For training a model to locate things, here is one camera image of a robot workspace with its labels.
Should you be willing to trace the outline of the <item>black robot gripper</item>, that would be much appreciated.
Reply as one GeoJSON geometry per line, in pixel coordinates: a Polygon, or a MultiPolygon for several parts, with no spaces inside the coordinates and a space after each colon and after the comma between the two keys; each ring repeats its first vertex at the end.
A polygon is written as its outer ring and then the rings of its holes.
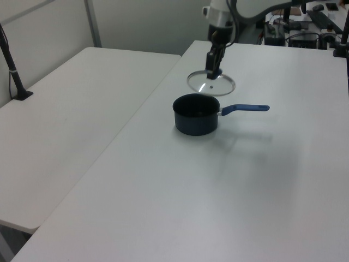
{"type": "Polygon", "coordinates": [[[205,71],[207,78],[214,80],[216,79],[216,73],[220,71],[220,63],[224,58],[225,48],[235,43],[235,26],[216,27],[209,25],[208,40],[212,43],[212,48],[206,55],[205,71]]]}

